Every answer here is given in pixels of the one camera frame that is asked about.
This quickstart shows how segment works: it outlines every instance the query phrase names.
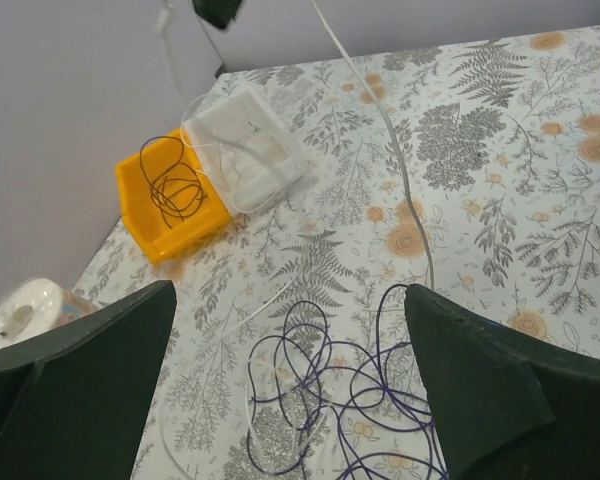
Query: white roll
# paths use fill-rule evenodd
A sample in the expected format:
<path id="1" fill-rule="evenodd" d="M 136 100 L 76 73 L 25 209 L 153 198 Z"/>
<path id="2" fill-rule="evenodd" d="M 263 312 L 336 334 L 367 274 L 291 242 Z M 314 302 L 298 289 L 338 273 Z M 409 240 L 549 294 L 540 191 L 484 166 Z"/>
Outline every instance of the white roll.
<path id="1" fill-rule="evenodd" d="M 0 305 L 0 349 L 96 310 L 94 305 L 51 280 L 31 280 Z"/>

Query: tablecloth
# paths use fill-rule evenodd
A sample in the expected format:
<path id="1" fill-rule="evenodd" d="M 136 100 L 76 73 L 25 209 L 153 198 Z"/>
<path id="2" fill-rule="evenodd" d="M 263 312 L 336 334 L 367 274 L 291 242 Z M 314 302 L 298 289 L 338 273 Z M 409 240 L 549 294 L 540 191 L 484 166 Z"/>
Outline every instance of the tablecloth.
<path id="1" fill-rule="evenodd" d="M 387 106 L 408 157 L 436 290 L 494 321 L 600 358 L 600 26 L 370 55 L 355 64 Z M 230 95 L 246 86 L 264 96 L 309 160 L 300 211 L 287 197 L 238 217 L 192 257 L 158 268 L 119 223 L 76 285 L 102 303 L 157 278 L 177 287 L 134 479 L 185 480 L 172 459 L 191 478 L 266 478 L 245 449 L 244 364 L 255 342 L 279 331 L 286 311 L 304 298 L 324 309 L 335 338 L 372 346 L 384 290 L 425 281 L 423 242 L 403 202 L 388 133 L 344 61 L 226 74 L 213 91 Z M 303 253 L 308 263 L 298 260 Z M 262 314 L 223 335 L 292 280 Z M 408 339 L 403 296 L 385 305 L 383 345 Z M 270 354 L 258 354 L 265 372 L 258 381 L 269 388 Z M 331 361 L 359 359 L 343 350 Z M 412 350 L 390 363 L 394 385 L 426 395 Z M 277 376 L 284 380 L 289 371 L 278 368 Z M 391 406 L 375 414 L 406 421 Z M 336 478 L 345 466 L 334 422 L 327 417 L 312 439 L 305 462 L 312 478 Z M 279 411 L 261 409 L 254 428 L 263 465 L 275 470 L 293 460 L 294 433 Z M 342 428 L 359 454 L 427 456 L 421 438 L 355 412 L 342 418 Z M 376 456 L 373 467 L 392 479 L 426 477 L 422 464 L 397 455 Z"/>

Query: wire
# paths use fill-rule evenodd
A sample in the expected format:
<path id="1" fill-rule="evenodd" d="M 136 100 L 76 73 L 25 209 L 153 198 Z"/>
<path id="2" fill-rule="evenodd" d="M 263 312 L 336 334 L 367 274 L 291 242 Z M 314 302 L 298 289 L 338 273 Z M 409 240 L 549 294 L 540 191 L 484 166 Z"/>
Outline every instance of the wire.
<path id="1" fill-rule="evenodd" d="M 150 179 L 144 164 L 144 150 L 156 140 L 172 140 L 180 144 L 178 159 L 154 179 Z M 149 185 L 151 201 L 160 210 L 162 220 L 173 228 L 170 220 L 184 222 L 195 215 L 207 197 L 196 171 L 184 159 L 184 144 L 177 137 L 158 136 L 144 142 L 138 154 L 142 175 Z"/>
<path id="2" fill-rule="evenodd" d="M 313 5 L 313 8 L 316 10 L 316 13 L 320 17 L 320 20 L 322 20 L 322 25 L 324 26 L 325 30 L 331 37 L 331 40 L 333 40 L 333 43 L 336 45 L 336 47 L 340 51 L 340 54 L 344 58 L 344 61 L 347 63 L 347 65 L 349 66 L 351 71 L 354 73 L 354 75 L 358 79 L 358 82 L 360 82 L 360 85 L 362 85 L 362 88 L 364 88 L 367 91 L 367 93 L 371 96 L 371 98 L 373 99 L 373 102 L 376 104 L 376 107 L 378 107 L 378 110 L 380 111 L 380 114 L 382 115 L 382 119 L 384 120 L 384 123 L 387 126 L 387 130 L 389 131 L 389 136 L 391 137 L 391 146 L 393 149 L 393 153 L 396 155 L 396 157 L 398 159 L 398 165 L 400 166 L 400 173 L 402 175 L 402 181 L 404 183 L 404 193 L 405 193 L 405 198 L 407 201 L 407 206 L 409 207 L 409 212 L 411 213 L 411 217 L 416 222 L 416 226 L 418 227 L 418 232 L 420 233 L 420 237 L 422 238 L 422 243 L 424 244 L 424 249 L 427 254 L 427 261 L 429 262 L 429 287 L 431 288 L 431 290 L 435 290 L 434 275 L 433 275 L 433 257 L 431 256 L 431 249 L 429 248 L 429 242 L 427 241 L 427 235 L 424 231 L 424 227 L 422 226 L 422 223 L 420 222 L 420 218 L 418 217 L 418 214 L 416 213 L 416 209 L 413 206 L 413 201 L 411 200 L 411 187 L 409 185 L 409 173 L 407 172 L 407 163 L 404 158 L 404 154 L 402 153 L 402 150 L 400 149 L 400 143 L 398 142 L 398 136 L 396 134 L 396 129 L 394 128 L 393 124 L 391 123 L 391 119 L 389 118 L 389 113 L 387 113 L 386 108 L 384 108 L 384 106 L 382 105 L 382 102 L 376 96 L 373 89 L 369 88 L 369 85 L 367 85 L 367 82 L 364 81 L 364 78 L 362 78 L 362 75 L 360 74 L 358 69 L 353 64 L 353 61 L 351 61 L 351 57 L 349 56 L 347 51 L 344 49 L 344 47 L 338 40 L 338 37 L 336 37 L 336 34 L 333 33 L 333 30 L 331 30 L 331 27 L 327 23 L 327 20 L 324 18 L 322 11 L 320 11 L 320 8 L 318 7 L 316 0 L 311 0 L 311 3 Z"/>
<path id="3" fill-rule="evenodd" d="M 251 403 L 249 412 L 250 428 L 247 432 L 246 447 L 249 460 L 258 472 L 266 476 L 279 477 L 292 471 L 300 470 L 303 477 L 307 478 L 305 460 L 309 456 L 310 442 L 314 435 L 322 428 L 326 415 L 332 414 L 336 418 L 338 443 L 347 465 L 337 477 L 338 479 L 355 478 L 355 473 L 364 473 L 367 478 L 388 478 L 378 471 L 376 467 L 378 460 L 383 457 L 407 459 L 424 466 L 424 480 L 431 480 L 434 474 L 439 475 L 438 478 L 448 479 L 434 430 L 433 418 L 431 417 L 431 412 L 428 410 L 426 400 L 392 385 L 392 375 L 389 370 L 391 356 L 397 355 L 401 350 L 410 348 L 411 343 L 402 341 L 389 348 L 381 348 L 380 346 L 380 321 L 384 311 L 384 303 L 391 292 L 396 289 L 406 288 L 407 286 L 402 284 L 393 285 L 384 292 L 380 300 L 375 317 L 375 352 L 370 352 L 361 345 L 351 341 L 332 340 L 329 335 L 325 312 L 320 306 L 308 301 L 296 302 L 291 306 L 287 311 L 282 333 L 268 335 L 260 339 L 253 346 L 247 360 L 247 386 L 250 386 L 253 393 L 249 398 Z M 317 315 L 308 316 L 311 318 L 320 318 L 320 324 L 293 321 L 291 322 L 293 326 L 291 326 L 290 319 L 294 315 L 294 311 L 301 305 L 308 305 L 315 309 Z M 294 334 L 298 329 L 310 329 L 320 337 L 318 340 L 320 346 L 313 355 L 309 354 L 294 339 Z M 272 367 L 276 391 L 274 395 L 267 396 L 258 392 L 252 365 L 254 360 L 259 358 L 257 356 L 259 349 L 271 342 L 275 346 L 272 354 Z M 338 365 L 332 362 L 334 351 L 341 350 L 344 347 L 352 348 L 357 352 L 356 357 L 360 359 L 357 368 L 342 364 Z M 278 374 L 282 370 L 281 365 L 288 365 L 293 375 L 292 386 L 284 391 L 281 388 Z M 332 381 L 333 374 L 336 376 L 351 375 L 348 388 L 349 395 L 344 401 L 334 400 L 332 395 L 326 391 L 325 384 Z M 370 386 L 359 385 L 361 380 L 366 381 Z M 298 425 L 297 412 L 294 410 L 295 413 L 292 419 L 288 401 L 285 402 L 291 395 L 296 395 L 296 398 L 300 399 L 299 403 L 302 406 L 300 410 L 305 412 L 304 419 L 300 421 L 300 425 Z M 366 403 L 363 403 L 363 399 L 369 398 L 375 399 L 372 401 L 367 400 Z M 256 455 L 254 455 L 254 447 L 257 450 L 262 450 L 257 441 L 258 411 L 264 407 L 271 408 L 272 405 L 282 413 L 287 428 L 293 432 L 292 435 L 298 436 L 297 439 L 294 439 L 294 456 L 288 465 L 273 471 L 267 469 L 260 461 L 260 458 L 256 458 Z M 397 412 L 400 418 L 392 418 L 395 425 L 389 425 L 374 417 L 374 414 L 381 407 L 391 407 Z M 355 447 L 349 442 L 342 426 L 343 418 L 348 412 L 359 413 L 373 425 L 382 427 L 388 431 L 423 435 L 427 441 L 426 457 L 421 458 L 395 451 L 377 451 L 363 456 L 358 455 Z"/>

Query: gray leaf pattern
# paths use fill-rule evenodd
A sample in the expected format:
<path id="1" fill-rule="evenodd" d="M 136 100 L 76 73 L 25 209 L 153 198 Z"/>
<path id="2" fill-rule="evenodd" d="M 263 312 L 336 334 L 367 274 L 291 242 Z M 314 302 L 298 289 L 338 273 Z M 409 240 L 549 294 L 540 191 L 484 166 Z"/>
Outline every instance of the gray leaf pattern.
<path id="1" fill-rule="evenodd" d="M 354 62 L 396 127 L 433 248 L 436 290 L 510 328 L 600 358 L 600 26 Z M 373 350 L 383 292 L 427 276 L 384 123 L 344 62 L 225 74 L 213 91 L 243 88 L 258 91 L 289 127 L 310 172 L 280 201 L 236 217 L 214 242 L 165 265 L 150 265 L 119 222 L 75 286 L 104 305 L 156 279 L 176 285 L 176 318 L 134 480 L 183 480 L 172 458 L 193 478 L 263 478 L 246 452 L 244 366 L 255 342 L 279 332 L 295 302 L 310 300 L 324 309 L 333 339 Z M 387 299 L 383 347 L 409 338 L 403 299 L 398 291 Z M 305 304 L 289 322 L 322 318 Z M 295 333 L 315 349 L 315 332 Z M 263 360 L 272 352 L 264 353 L 254 361 L 264 363 L 256 382 L 266 390 L 273 366 Z M 330 359 L 362 361 L 354 349 L 334 350 Z M 392 385 L 426 396 L 410 349 L 389 363 Z M 342 379 L 327 382 L 330 395 Z M 302 422 L 296 395 L 284 408 Z M 403 419 L 386 402 L 367 413 Z M 343 470 L 332 417 L 309 445 L 311 478 Z M 293 463 L 294 432 L 279 405 L 260 405 L 253 425 L 261 465 Z M 341 428 L 360 455 L 428 456 L 426 444 L 355 412 Z M 393 479 L 426 475 L 395 464 L 385 455 L 370 466 Z M 302 471 L 281 478 L 303 478 Z"/>

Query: tangled cable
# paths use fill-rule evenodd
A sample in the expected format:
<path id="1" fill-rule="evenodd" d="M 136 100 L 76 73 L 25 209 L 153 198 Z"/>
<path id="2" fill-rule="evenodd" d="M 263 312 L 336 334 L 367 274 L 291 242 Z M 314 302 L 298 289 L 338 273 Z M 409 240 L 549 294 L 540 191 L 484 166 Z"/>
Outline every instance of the tangled cable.
<path id="1" fill-rule="evenodd" d="M 377 471 L 377 468 L 370 466 L 369 462 L 378 459 L 378 457 L 397 457 L 407 459 L 420 464 L 426 468 L 425 480 L 432 478 L 447 479 L 447 473 L 444 469 L 444 462 L 438 447 L 437 438 L 434 431 L 433 419 L 427 408 L 425 399 L 412 393 L 402 391 L 390 384 L 388 376 L 388 365 L 392 354 L 400 349 L 408 348 L 411 343 L 402 341 L 389 348 L 380 347 L 380 317 L 387 296 L 397 288 L 406 288 L 406 285 L 396 284 L 387 289 L 380 301 L 380 306 L 375 317 L 375 352 L 369 352 L 359 344 L 351 341 L 335 341 L 329 334 L 327 319 L 324 311 L 315 303 L 306 300 L 295 303 L 287 312 L 281 334 L 268 335 L 260 339 L 251 349 L 247 363 L 248 382 L 252 390 L 250 395 L 251 412 L 247 412 L 250 424 L 247 433 L 247 453 L 253 467 L 260 473 L 267 476 L 281 476 L 295 469 L 301 469 L 303 478 L 307 478 L 305 458 L 309 452 L 310 443 L 313 436 L 322 428 L 327 413 L 333 413 L 337 419 L 337 436 L 347 467 L 338 475 L 338 479 L 355 478 L 355 472 L 364 472 L 365 476 L 371 478 L 386 478 L 386 475 Z M 322 325 L 316 325 L 308 321 L 293 322 L 289 326 L 289 319 L 294 310 L 299 305 L 310 305 L 315 308 L 319 314 L 316 318 L 321 319 Z M 322 337 L 317 352 L 310 354 L 303 346 L 293 339 L 294 333 L 298 329 L 312 330 L 318 336 Z M 258 358 L 255 356 L 258 349 L 266 342 L 274 342 L 275 349 L 273 353 L 273 367 L 275 379 L 275 394 L 272 396 L 260 395 L 257 390 L 257 382 L 254 380 L 252 364 Z M 363 361 L 357 367 L 346 365 L 334 365 L 331 362 L 334 348 L 346 346 L 356 349 L 362 354 Z M 295 358 L 300 358 L 299 365 Z M 279 365 L 284 362 L 289 365 L 292 372 L 293 385 L 283 391 L 281 388 L 281 379 L 278 372 L 281 370 Z M 325 380 L 327 372 L 349 372 L 351 379 L 349 381 L 349 395 L 346 401 L 337 401 L 333 394 L 328 392 L 328 381 Z M 369 381 L 370 386 L 358 388 L 357 383 L 361 379 Z M 299 396 L 302 404 L 301 411 L 304 412 L 304 421 L 298 422 L 297 418 L 292 418 L 293 409 L 285 401 L 289 400 L 291 395 Z M 375 397 L 372 401 L 364 401 L 364 398 Z M 413 425 L 409 427 L 397 427 L 388 425 L 373 418 L 373 411 L 380 407 L 383 402 L 391 402 L 393 407 L 400 415 Z M 414 407 L 413 404 L 423 405 L 423 408 Z M 291 465 L 277 471 L 268 471 L 260 462 L 259 442 L 257 434 L 257 424 L 254 421 L 257 417 L 258 409 L 264 405 L 275 405 L 280 409 L 287 426 L 294 431 L 294 449 L 295 460 Z M 378 451 L 371 454 L 359 455 L 355 448 L 346 438 L 342 427 L 343 415 L 348 411 L 359 412 L 367 420 L 388 431 L 396 433 L 421 433 L 425 436 L 428 443 L 428 458 L 417 458 L 405 455 L 399 452 Z"/>
<path id="2" fill-rule="evenodd" d="M 173 164 L 160 172 L 154 179 L 151 179 L 147 174 L 142 154 L 150 143 L 161 139 L 178 142 L 180 154 Z M 158 136 L 144 142 L 139 153 L 140 169 L 149 185 L 151 201 L 160 210 L 162 220 L 169 228 L 173 228 L 170 219 L 179 219 L 184 222 L 187 218 L 195 215 L 207 196 L 196 171 L 183 161 L 184 148 L 185 145 L 180 138 Z"/>

